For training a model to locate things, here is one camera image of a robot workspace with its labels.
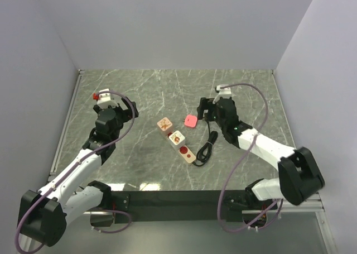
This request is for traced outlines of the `pink plug adapter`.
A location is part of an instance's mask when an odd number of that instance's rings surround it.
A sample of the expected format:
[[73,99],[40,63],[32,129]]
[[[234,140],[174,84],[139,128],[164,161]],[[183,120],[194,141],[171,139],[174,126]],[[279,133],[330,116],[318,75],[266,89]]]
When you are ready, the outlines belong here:
[[188,128],[195,128],[198,122],[198,118],[195,115],[188,114],[184,120],[184,126]]

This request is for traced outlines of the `white cube socket adapter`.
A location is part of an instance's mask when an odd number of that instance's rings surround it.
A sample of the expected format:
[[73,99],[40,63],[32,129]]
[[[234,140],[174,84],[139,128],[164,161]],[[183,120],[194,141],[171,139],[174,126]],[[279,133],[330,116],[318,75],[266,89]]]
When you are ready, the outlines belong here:
[[179,150],[181,147],[186,145],[186,138],[180,131],[174,131],[168,136],[170,145],[175,149]]

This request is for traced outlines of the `beige power strip red sockets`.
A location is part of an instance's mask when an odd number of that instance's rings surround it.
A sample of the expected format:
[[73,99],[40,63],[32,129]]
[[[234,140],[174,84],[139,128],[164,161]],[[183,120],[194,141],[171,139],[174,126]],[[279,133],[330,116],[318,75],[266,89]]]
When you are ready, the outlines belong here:
[[[164,136],[164,138],[169,142],[168,136]],[[175,150],[188,164],[192,164],[196,160],[195,154],[188,148],[187,145],[181,147],[179,150]]]

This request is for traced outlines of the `pink cube socket adapter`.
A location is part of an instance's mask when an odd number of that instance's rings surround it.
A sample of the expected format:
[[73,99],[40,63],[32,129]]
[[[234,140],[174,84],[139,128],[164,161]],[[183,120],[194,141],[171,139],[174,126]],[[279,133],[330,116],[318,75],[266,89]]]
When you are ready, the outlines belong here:
[[173,132],[173,123],[167,117],[159,120],[157,122],[157,127],[163,136],[167,136],[169,133]]

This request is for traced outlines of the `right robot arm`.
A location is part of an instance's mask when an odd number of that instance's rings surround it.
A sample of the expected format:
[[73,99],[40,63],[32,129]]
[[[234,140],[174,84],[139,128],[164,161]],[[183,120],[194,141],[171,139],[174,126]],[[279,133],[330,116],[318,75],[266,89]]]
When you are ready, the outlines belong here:
[[231,98],[201,98],[197,108],[199,120],[216,122],[225,140],[251,152],[278,171],[275,179],[258,179],[245,189],[245,203],[257,209],[265,200],[285,199],[300,205],[325,186],[324,177],[312,152],[301,147],[283,145],[241,121]]

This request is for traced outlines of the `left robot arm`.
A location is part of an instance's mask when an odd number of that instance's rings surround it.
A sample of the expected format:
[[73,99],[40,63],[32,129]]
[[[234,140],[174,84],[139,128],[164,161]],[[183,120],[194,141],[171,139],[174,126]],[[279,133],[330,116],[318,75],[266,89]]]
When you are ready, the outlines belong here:
[[97,113],[95,127],[72,163],[38,191],[28,190],[22,196],[15,234],[18,252],[24,253],[20,235],[51,247],[59,241],[67,226],[87,210],[97,208],[117,213],[108,185],[93,181],[77,191],[80,184],[109,159],[115,144],[125,137],[120,132],[124,124],[133,124],[139,116],[135,102],[122,96],[127,107],[122,109],[112,98],[113,94],[110,90],[94,94],[97,102],[93,107]]

